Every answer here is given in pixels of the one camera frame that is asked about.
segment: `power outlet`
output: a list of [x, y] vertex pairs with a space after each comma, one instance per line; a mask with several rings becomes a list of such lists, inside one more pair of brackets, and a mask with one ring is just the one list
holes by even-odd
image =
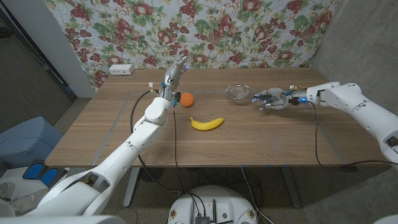
[[111, 75], [131, 75], [134, 67], [132, 65], [112, 65], [109, 71]]

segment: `floral fabric backdrop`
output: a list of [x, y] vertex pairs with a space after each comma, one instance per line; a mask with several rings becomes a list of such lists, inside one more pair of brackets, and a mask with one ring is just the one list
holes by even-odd
[[91, 86], [115, 63], [307, 67], [340, 0], [44, 0]]

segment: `banana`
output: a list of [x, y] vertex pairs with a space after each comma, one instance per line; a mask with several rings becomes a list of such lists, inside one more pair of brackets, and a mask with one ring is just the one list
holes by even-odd
[[200, 130], [200, 131], [206, 131], [206, 130], [213, 129], [213, 128], [219, 126], [224, 121], [224, 118], [217, 118], [213, 121], [201, 123], [198, 121], [194, 121], [192, 117], [190, 117], [190, 119], [191, 119], [192, 127], [197, 130]]

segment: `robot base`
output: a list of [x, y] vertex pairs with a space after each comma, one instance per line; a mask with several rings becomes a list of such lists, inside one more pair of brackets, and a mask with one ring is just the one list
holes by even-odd
[[[257, 216], [250, 202], [231, 189], [217, 185], [206, 185], [192, 189], [191, 193], [198, 208], [191, 195], [182, 195], [170, 209], [168, 224], [257, 223]], [[195, 195], [203, 201], [205, 217], [203, 205]]]

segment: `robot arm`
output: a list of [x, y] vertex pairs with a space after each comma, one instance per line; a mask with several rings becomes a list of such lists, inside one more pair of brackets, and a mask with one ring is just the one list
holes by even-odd
[[[100, 165], [70, 176], [58, 183], [40, 201], [37, 208], [26, 216], [76, 216], [100, 214], [107, 204], [115, 186], [131, 167], [132, 163], [149, 146], [156, 143], [162, 134], [171, 109], [173, 91], [186, 70], [182, 57], [166, 71], [164, 89], [160, 96], [145, 110], [145, 115], [134, 126], [134, 132]], [[83, 183], [90, 179], [92, 184]]]
[[258, 100], [262, 105], [260, 110], [279, 110], [311, 102], [344, 111], [378, 141], [386, 159], [398, 162], [398, 117], [362, 95], [355, 83], [340, 85], [339, 82], [330, 82], [293, 91], [271, 88], [254, 95], [253, 101]]

